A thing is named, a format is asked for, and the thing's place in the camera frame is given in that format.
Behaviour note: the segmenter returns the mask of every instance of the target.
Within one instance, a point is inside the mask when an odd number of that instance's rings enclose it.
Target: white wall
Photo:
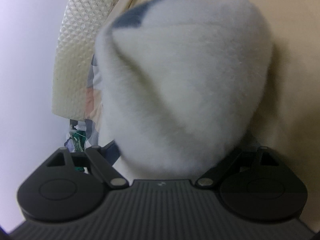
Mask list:
[[[51,113],[55,48],[68,0],[0,0],[0,225],[23,221],[16,192],[62,146],[68,120]]]

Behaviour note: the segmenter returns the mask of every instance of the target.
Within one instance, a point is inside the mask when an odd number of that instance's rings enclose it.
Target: logo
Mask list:
[[[164,181],[161,181],[158,183],[158,186],[160,186],[160,187],[165,186],[165,185],[166,185],[166,183]]]

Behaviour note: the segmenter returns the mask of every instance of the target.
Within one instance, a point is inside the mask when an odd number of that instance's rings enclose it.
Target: bed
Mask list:
[[[128,8],[147,0],[115,0],[104,18],[112,21]],[[320,230],[320,0],[250,0],[271,24],[274,54],[266,92],[250,125],[257,141],[277,150],[308,188],[301,215],[312,230]],[[89,50],[76,86],[76,67],[55,68],[53,112],[86,121],[86,146],[112,140],[103,123],[101,76]]]

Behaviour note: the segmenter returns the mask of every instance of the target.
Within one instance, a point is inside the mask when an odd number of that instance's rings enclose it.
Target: circular indentation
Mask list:
[[[201,187],[208,187],[213,184],[213,180],[209,178],[201,178],[198,180],[198,185]]]
[[[50,180],[40,187],[41,196],[49,200],[67,199],[75,194],[76,191],[76,184],[68,179]]]
[[[272,199],[278,198],[284,193],[284,186],[273,179],[255,179],[248,183],[247,190],[255,197]]]
[[[113,186],[123,186],[127,183],[127,181],[123,178],[115,178],[110,181]]]

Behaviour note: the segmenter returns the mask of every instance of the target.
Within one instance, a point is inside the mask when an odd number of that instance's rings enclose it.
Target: fuzzy fabric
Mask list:
[[[248,0],[152,0],[96,39],[103,118],[130,179],[196,179],[242,139],[271,33]]]

